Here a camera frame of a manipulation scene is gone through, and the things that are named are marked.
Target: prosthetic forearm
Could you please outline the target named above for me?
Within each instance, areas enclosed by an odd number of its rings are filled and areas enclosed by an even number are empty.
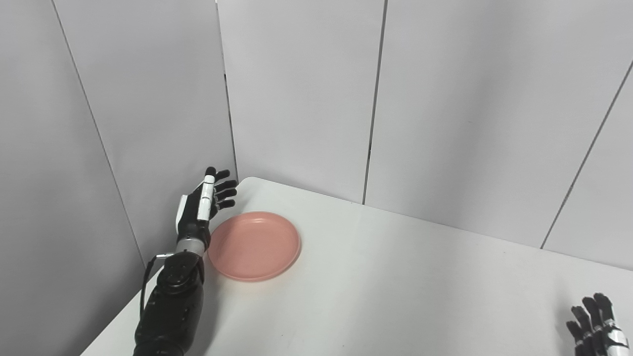
[[[203,255],[210,242],[209,220],[219,210],[235,205],[227,198],[237,193],[237,182],[215,184],[228,176],[228,170],[216,173],[209,167],[202,183],[180,199],[175,252],[157,255],[147,264],[134,356],[183,356],[193,344],[203,306]],[[145,306],[145,285],[157,258],[165,258],[165,265]]]

